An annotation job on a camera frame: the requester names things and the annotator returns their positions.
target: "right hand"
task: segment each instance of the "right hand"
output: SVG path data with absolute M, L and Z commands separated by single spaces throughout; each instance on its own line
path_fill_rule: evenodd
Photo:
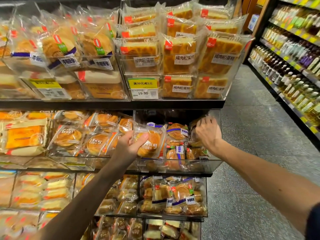
M 195 128 L 202 145 L 216 156 L 218 142 L 222 140 L 221 129 L 217 120 L 212 116 L 206 116 L 198 121 Z

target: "gray tile floor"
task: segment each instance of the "gray tile floor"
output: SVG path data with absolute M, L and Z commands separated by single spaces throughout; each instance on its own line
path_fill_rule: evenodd
M 248 66 L 241 65 L 221 110 L 230 144 L 320 185 L 320 153 Z M 208 182 L 202 239 L 300 240 L 303 236 L 226 163 Z

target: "dark sleeve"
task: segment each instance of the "dark sleeve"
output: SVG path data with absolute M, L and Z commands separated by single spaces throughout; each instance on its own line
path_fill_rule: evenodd
M 306 222 L 306 240 L 320 239 L 320 203 L 316 204 Z

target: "human hand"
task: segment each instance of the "human hand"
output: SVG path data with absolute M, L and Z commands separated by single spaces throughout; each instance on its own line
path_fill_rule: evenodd
M 217 120 L 212 116 L 202 118 L 198 121 L 195 132 L 201 140 L 202 145 L 214 156 L 217 156 L 217 144 L 222 140 L 221 129 Z
M 115 170 L 119 170 L 121 175 L 125 173 L 126 169 L 137 158 L 138 149 L 146 143 L 149 137 L 148 133 L 144 133 L 136 142 L 132 142 L 131 138 L 133 134 L 133 130 L 128 131 L 118 140 L 110 159 L 110 166 L 115 167 Z

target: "forearm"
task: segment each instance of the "forearm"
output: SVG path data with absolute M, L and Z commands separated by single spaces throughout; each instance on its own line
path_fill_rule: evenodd
M 113 183 L 122 175 L 106 165 L 34 239 L 80 239 Z
M 217 157 L 233 167 L 256 192 L 304 234 L 309 212 L 320 202 L 319 186 L 223 140 L 219 140 L 215 148 Z

